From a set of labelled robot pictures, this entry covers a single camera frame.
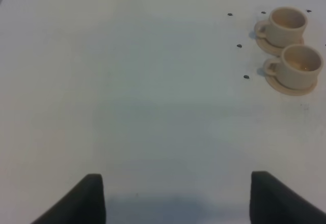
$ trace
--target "cup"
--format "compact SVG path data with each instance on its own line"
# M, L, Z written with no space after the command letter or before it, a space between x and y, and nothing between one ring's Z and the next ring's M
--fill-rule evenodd
M255 34L258 38L265 38L273 46L286 47L301 43L307 23L307 17L300 10L281 7L274 9L268 20L255 25Z
M283 49L280 57L266 60L263 71L275 76L283 86L304 90L310 88L317 80L323 67L323 59L312 47L293 44Z

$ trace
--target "white table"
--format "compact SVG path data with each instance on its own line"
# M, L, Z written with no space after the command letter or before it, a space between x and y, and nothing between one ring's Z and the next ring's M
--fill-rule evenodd
M326 211L326 69L303 97L259 72L253 26L279 6L326 58L326 0L4 0L0 222L93 172L112 224L249 223L255 170Z

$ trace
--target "saucer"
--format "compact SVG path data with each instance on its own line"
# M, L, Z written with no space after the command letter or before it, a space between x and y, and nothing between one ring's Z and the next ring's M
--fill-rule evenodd
M258 46L267 53L280 56L284 47L276 47L271 45L265 38L256 38ZM304 44L304 39L301 38L299 44Z
M304 89L304 90L295 90L295 89L290 89L290 88L287 88L283 85L281 85L275 76L272 76L272 75L267 75L266 76L266 81L268 82L268 84L274 88L276 91L280 92L280 93L283 93L283 94L286 94L286 95L290 95L290 96L302 96L302 95L306 95L308 93L311 93L316 85L317 85L317 80L313 83L313 85L307 89Z

